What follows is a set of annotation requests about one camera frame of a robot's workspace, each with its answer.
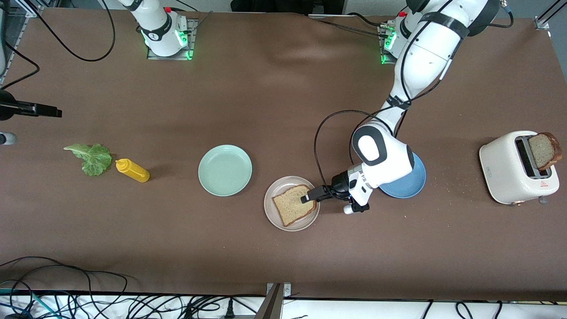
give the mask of toaster slot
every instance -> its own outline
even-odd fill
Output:
[[[551,175],[551,169],[540,171],[535,165],[534,155],[531,152],[530,143],[528,142],[530,137],[531,136],[519,136],[516,137],[515,140],[516,148],[518,149],[518,154],[520,155],[524,171],[531,179],[549,178]]]

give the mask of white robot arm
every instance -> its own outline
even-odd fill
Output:
[[[164,9],[159,0],[119,0],[142,28],[146,45],[158,56],[169,57],[187,44],[187,19]]]
[[[302,202],[337,198],[349,202],[345,213],[362,212],[369,209],[374,189],[408,175],[413,170],[413,153],[393,136],[397,123],[412,99],[436,78],[443,78],[462,40],[471,32],[479,33],[494,19],[500,6],[499,0],[407,3],[412,13],[383,26],[394,35],[384,42],[383,50],[390,60],[397,60],[395,79],[376,117],[353,135],[352,146],[362,163],[333,177],[331,185],[311,190]]]

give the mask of bottle cap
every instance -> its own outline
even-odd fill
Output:
[[[123,158],[116,161],[116,169],[118,169],[119,172],[127,171],[129,168],[130,161],[128,159]]]

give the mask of white plate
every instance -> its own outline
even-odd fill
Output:
[[[282,222],[280,213],[278,212],[278,209],[276,208],[276,204],[274,203],[274,200],[272,198],[276,197],[277,195],[283,194],[285,191],[287,191],[292,187],[299,185],[307,185],[311,190],[315,188],[313,184],[311,184],[308,180],[304,178],[297,176],[287,176],[287,177],[282,177],[277,181],[275,181],[268,188],[268,191],[266,192],[266,196],[264,197],[264,210],[266,211],[266,216],[274,226],[280,228],[281,230],[285,230],[287,232],[297,232],[299,230],[306,229],[307,227],[309,227],[309,225],[311,225],[315,221],[317,215],[319,214],[320,204],[316,203],[316,207],[314,211],[309,213],[304,218],[295,221],[291,225],[287,227],[284,226],[284,222]]]

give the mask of white floor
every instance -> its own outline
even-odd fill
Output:
[[[121,303],[114,304],[110,306],[104,314],[106,314],[110,319],[126,319],[128,314],[129,306],[132,309],[140,309],[136,314],[137,318],[144,317],[148,314],[151,309],[148,307],[143,307],[140,303],[136,301],[127,300],[127,298],[136,298],[136,296],[124,296],[121,297],[118,302]],[[163,301],[167,300],[169,297],[161,297],[155,300],[151,304],[155,307],[161,304]],[[59,296],[61,309],[67,305],[67,297]],[[96,301],[107,301],[111,302],[116,299],[115,296],[94,296]],[[176,309],[185,306],[190,297],[182,297],[183,303],[181,304],[178,299],[164,304],[160,310],[164,309]],[[247,304],[253,309],[258,309],[264,298],[262,297],[239,297],[238,300]],[[50,308],[56,310],[57,305],[54,302],[53,296],[44,296],[41,300]],[[88,303],[91,301],[89,296],[81,296],[79,301],[83,303]],[[29,296],[14,296],[13,305],[20,308],[25,308],[29,303]],[[13,311],[2,304],[9,304],[8,296],[0,296],[0,318],[8,314],[13,313]],[[228,301],[225,299],[219,302],[220,308],[216,311],[211,312],[200,312],[199,318],[224,318],[226,314]],[[345,319],[345,318],[373,318],[373,319],[420,319],[423,316],[424,310],[427,307],[427,302],[419,301],[320,301],[320,300],[296,300],[284,301],[284,306],[282,310],[282,319],[294,319],[307,315],[307,319]],[[496,303],[467,303],[473,318],[476,319],[493,319],[498,309],[498,304]],[[99,304],[100,309],[104,308],[105,305]],[[98,313],[96,309],[90,305],[86,305],[85,310],[90,313],[90,318],[93,319]],[[42,305],[39,303],[34,303],[34,307],[31,310],[32,315],[37,318],[39,315],[49,313]],[[234,313],[236,315],[250,315],[253,314],[250,310],[241,306],[238,303],[234,303]],[[64,312],[63,315],[70,317],[68,312]],[[163,319],[176,319],[179,315],[179,311],[173,311],[168,313],[163,313]],[[78,312],[77,319],[87,319],[86,314]],[[153,314],[148,317],[148,319],[160,319],[158,314]],[[457,312],[455,311],[455,303],[452,302],[435,302],[433,303],[426,319],[459,319]],[[567,305],[541,305],[541,304],[504,304],[502,311],[498,316],[498,319],[562,319],[567,318]]]

